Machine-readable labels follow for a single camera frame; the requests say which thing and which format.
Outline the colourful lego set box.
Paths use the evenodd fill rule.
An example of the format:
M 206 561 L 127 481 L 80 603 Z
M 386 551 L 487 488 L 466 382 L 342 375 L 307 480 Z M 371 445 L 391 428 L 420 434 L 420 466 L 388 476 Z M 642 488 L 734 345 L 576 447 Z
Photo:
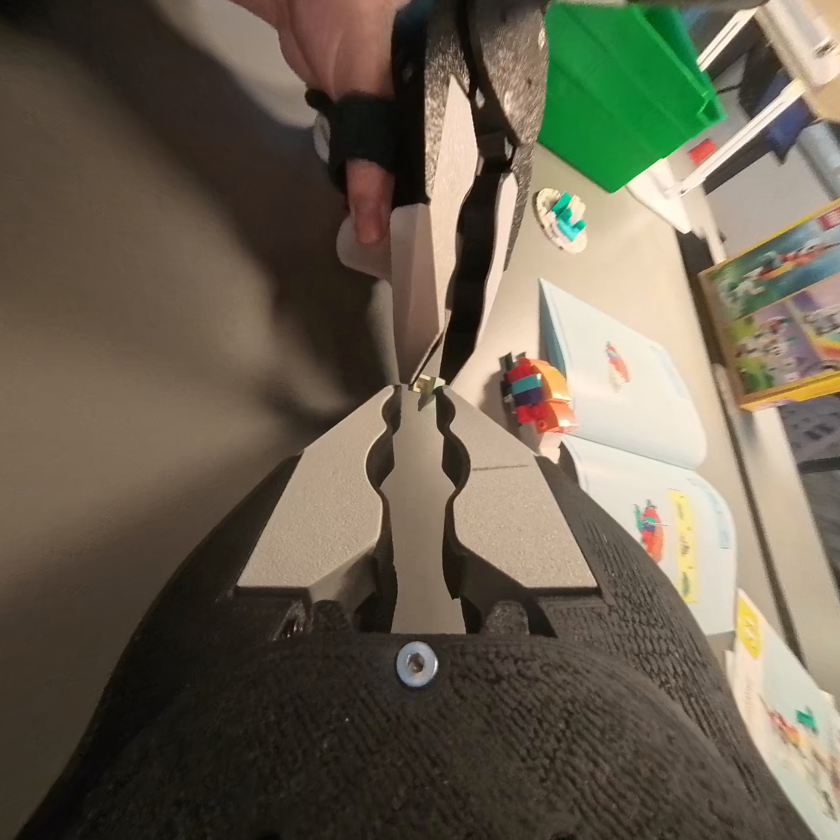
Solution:
M 839 202 L 699 273 L 737 405 L 839 390 Z

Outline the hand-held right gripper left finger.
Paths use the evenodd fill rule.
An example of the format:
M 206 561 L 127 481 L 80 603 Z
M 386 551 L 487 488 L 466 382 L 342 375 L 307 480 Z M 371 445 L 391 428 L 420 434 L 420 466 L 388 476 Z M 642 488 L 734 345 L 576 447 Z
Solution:
M 305 447 L 250 551 L 237 588 L 307 609 L 337 602 L 361 629 L 391 629 L 392 521 L 382 485 L 395 465 L 402 392 L 387 386 Z

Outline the bird cover instruction booklet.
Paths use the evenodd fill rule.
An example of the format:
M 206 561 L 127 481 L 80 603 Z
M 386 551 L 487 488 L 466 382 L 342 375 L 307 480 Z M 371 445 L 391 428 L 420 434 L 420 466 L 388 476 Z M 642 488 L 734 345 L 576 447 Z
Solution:
M 743 590 L 725 655 L 731 692 L 752 740 L 794 809 L 821 839 L 839 838 L 839 716 Z

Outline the person's left hand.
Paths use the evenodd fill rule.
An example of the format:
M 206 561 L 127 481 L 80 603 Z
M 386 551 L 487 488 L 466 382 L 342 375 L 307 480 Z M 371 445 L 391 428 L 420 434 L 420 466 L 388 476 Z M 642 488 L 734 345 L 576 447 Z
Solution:
M 392 30 L 397 1 L 238 1 L 278 36 L 289 68 L 334 102 L 346 95 L 391 98 Z M 348 159 L 346 196 L 354 234 L 377 245 L 388 234 L 393 176 L 378 164 Z

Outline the white teal round lego model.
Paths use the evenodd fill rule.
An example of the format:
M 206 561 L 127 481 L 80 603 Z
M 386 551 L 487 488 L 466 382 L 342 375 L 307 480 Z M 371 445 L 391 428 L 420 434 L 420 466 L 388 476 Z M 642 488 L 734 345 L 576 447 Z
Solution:
M 533 198 L 533 211 L 550 243 L 578 255 L 587 246 L 585 204 L 577 195 L 545 187 Z

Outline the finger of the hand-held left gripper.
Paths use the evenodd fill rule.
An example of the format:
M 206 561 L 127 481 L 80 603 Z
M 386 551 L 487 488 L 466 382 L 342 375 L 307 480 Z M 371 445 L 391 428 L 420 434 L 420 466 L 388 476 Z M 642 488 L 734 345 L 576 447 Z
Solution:
M 439 376 L 454 383 L 476 351 L 508 258 L 518 199 L 513 175 L 476 178 L 458 219 L 460 251 L 452 277 L 451 305 Z
M 476 177 L 469 94 L 455 75 L 448 78 L 443 105 L 431 196 L 391 215 L 393 328 L 402 383 L 415 381 L 445 331 L 459 216 Z

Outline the open lego instruction booklet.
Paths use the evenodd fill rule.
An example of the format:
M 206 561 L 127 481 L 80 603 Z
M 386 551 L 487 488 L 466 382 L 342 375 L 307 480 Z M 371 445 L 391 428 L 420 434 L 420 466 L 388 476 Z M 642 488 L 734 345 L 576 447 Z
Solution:
M 542 341 L 577 428 L 563 455 L 590 496 L 666 574 L 705 635 L 735 627 L 737 533 L 697 468 L 707 437 L 665 348 L 547 280 Z

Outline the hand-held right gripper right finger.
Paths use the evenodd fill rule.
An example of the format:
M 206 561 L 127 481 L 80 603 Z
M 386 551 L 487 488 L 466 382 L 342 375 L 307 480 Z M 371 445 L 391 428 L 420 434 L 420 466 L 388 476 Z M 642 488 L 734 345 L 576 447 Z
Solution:
M 521 609 L 526 630 L 552 629 L 543 602 L 600 595 L 592 568 L 538 457 L 445 385 L 435 396 L 445 503 L 443 573 L 465 630 L 480 631 L 502 603 Z

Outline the green plastic bin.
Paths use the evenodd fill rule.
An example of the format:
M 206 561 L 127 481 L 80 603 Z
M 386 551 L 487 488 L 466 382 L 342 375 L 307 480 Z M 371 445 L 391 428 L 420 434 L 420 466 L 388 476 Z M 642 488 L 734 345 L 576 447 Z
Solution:
M 554 3 L 539 142 L 608 193 L 726 118 L 672 6 Z

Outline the orange red lego model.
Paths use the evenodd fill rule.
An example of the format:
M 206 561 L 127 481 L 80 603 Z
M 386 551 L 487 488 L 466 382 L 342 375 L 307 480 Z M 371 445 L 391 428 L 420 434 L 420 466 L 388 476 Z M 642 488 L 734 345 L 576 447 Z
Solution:
M 561 439 L 579 426 L 566 377 L 545 360 L 520 353 L 501 359 L 500 393 L 522 435 L 539 443 Z

